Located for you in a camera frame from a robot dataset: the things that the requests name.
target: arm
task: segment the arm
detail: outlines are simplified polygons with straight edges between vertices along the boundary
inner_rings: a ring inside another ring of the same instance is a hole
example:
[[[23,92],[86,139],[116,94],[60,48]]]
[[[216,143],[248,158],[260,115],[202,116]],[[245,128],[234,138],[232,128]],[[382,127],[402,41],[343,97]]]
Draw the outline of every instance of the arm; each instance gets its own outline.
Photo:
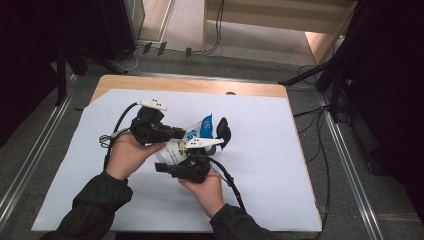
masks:
[[[101,239],[112,226],[115,212],[131,200],[126,179],[164,146],[141,146],[131,133],[122,134],[115,141],[106,170],[75,197],[58,229],[41,239]]]
[[[224,204],[221,178],[217,173],[210,172],[201,184],[182,179],[179,182],[194,194],[206,215],[211,218],[210,224],[215,239],[281,239],[271,231],[260,227],[244,210]]]

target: black sleeve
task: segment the black sleeve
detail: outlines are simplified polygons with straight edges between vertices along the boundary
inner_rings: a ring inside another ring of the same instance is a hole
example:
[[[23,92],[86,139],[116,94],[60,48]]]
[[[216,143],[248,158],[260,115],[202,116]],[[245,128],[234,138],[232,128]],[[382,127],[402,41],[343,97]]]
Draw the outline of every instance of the black sleeve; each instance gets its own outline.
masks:
[[[244,210],[225,204],[210,224],[216,240],[281,240],[277,234],[260,227]]]
[[[72,203],[72,210],[58,229],[44,235],[52,239],[101,239],[110,229],[115,212],[132,197],[127,181],[120,181],[106,172],[91,179]]]

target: hand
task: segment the hand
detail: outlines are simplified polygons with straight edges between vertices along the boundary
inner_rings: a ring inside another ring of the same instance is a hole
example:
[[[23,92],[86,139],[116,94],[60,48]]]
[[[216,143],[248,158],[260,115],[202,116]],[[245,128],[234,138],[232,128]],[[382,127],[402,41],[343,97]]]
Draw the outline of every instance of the hand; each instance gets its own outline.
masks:
[[[224,206],[221,177],[218,173],[210,171],[205,181],[200,184],[185,179],[178,181],[194,194],[208,217],[215,216]]]
[[[119,180],[127,179],[148,157],[165,147],[165,143],[141,146],[131,132],[121,134],[113,144],[106,172]]]

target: white sheet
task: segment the white sheet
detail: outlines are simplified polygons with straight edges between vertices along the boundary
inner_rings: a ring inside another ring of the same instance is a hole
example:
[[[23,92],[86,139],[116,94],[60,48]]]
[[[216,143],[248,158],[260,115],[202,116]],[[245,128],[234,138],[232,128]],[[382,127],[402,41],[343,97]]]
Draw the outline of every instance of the white sheet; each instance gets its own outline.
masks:
[[[214,129],[226,117],[232,139],[214,159],[234,177],[247,212],[272,231],[320,231],[303,153],[286,98],[112,89],[84,109],[68,152],[32,230],[58,227],[73,198],[102,171],[106,149],[98,138],[111,134],[133,102],[158,98],[168,106],[162,123],[189,127],[213,114]],[[121,127],[130,126],[134,107]],[[155,171],[155,156],[129,178],[132,201],[118,210],[111,230],[209,232],[209,218],[194,196],[169,174]],[[225,201],[238,205],[223,182]]]

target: metal frame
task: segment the metal frame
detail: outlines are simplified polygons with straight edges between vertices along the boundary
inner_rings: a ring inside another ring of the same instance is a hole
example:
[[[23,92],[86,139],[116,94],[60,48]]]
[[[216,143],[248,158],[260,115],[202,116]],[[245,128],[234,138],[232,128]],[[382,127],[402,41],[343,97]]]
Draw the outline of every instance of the metal frame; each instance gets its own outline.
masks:
[[[319,94],[319,100],[321,106],[329,104],[328,99],[324,95],[324,93]],[[352,188],[352,192],[358,205],[359,212],[361,213],[362,219],[364,221],[365,228],[368,231],[368,235],[370,239],[383,240],[383,233],[378,224],[377,217],[374,213],[370,201],[368,200],[368,197],[362,186],[361,180],[359,179],[358,173],[356,172],[355,164],[353,163],[352,158],[350,157],[339,125],[337,123],[334,123],[333,119],[328,114],[326,115],[326,120],[330,128],[331,135],[333,136],[334,142],[336,144],[337,151],[339,152],[347,179]]]

